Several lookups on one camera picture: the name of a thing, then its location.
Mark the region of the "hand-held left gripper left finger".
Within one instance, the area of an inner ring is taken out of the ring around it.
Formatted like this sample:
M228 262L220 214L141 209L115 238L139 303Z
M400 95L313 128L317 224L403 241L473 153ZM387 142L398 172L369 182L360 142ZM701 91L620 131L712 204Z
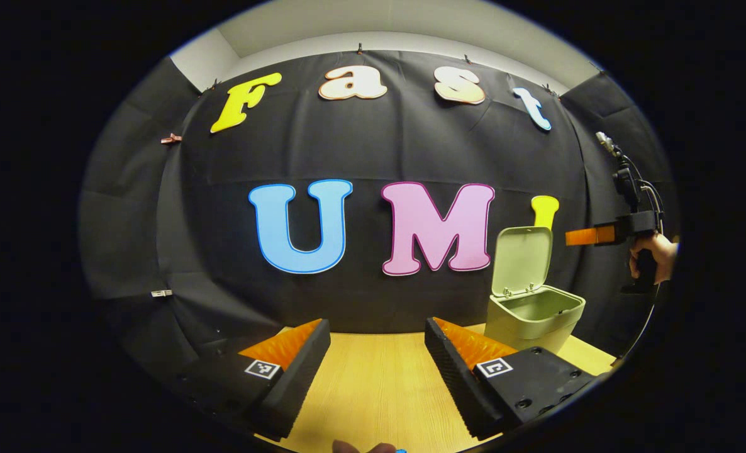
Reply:
M230 430L279 441L290 435L330 346L319 318L255 345L227 342L181 370L189 401Z

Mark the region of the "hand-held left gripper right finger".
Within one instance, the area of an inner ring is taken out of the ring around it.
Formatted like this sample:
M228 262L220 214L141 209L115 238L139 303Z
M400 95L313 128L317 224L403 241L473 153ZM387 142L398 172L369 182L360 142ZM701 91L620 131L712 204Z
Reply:
M425 346L479 440L540 418L596 378L543 347L516 350L436 316L426 319Z

